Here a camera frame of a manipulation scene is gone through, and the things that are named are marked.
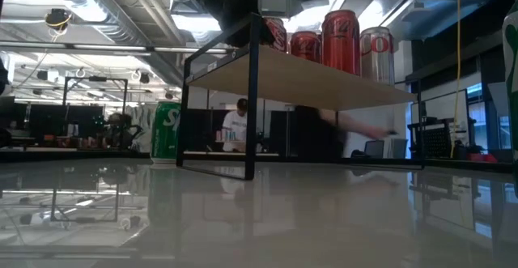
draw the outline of wooden shelf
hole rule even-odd
[[[187,84],[246,96],[248,48],[237,49]],[[347,74],[267,46],[259,46],[258,98],[329,110],[348,110],[416,101],[416,95]]]

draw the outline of yellow cable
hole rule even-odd
[[[457,105],[459,104],[459,87],[461,86],[461,0],[456,0],[456,93],[455,93],[455,115],[453,117],[453,140],[450,150],[450,159],[453,159],[453,149],[456,141],[456,119]]]
[[[70,18],[72,18],[72,14],[70,14],[70,15],[68,16],[68,18],[67,18],[65,21],[62,21],[62,22],[60,22],[60,23],[55,23],[55,24],[51,24],[51,23],[48,23],[48,22],[46,22],[46,23],[47,23],[47,25],[49,25],[49,26],[56,26],[56,27],[57,27],[57,26],[62,26],[62,25],[64,25],[65,23],[69,22],[69,21],[70,21]]]

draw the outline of white shirt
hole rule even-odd
[[[245,141],[246,140],[246,117],[240,116],[237,111],[230,111],[225,116],[225,120],[223,121],[223,128],[229,129],[232,132],[236,133],[236,140]],[[224,151],[233,151],[237,146],[234,143],[225,143],[223,145]]]

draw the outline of glossy table surface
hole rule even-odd
[[[0,267],[518,266],[511,175],[261,163],[245,182],[151,165],[0,164]]]

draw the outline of sprite can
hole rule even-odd
[[[151,159],[156,164],[176,162],[180,107],[179,103],[159,102],[156,108],[151,148]]]

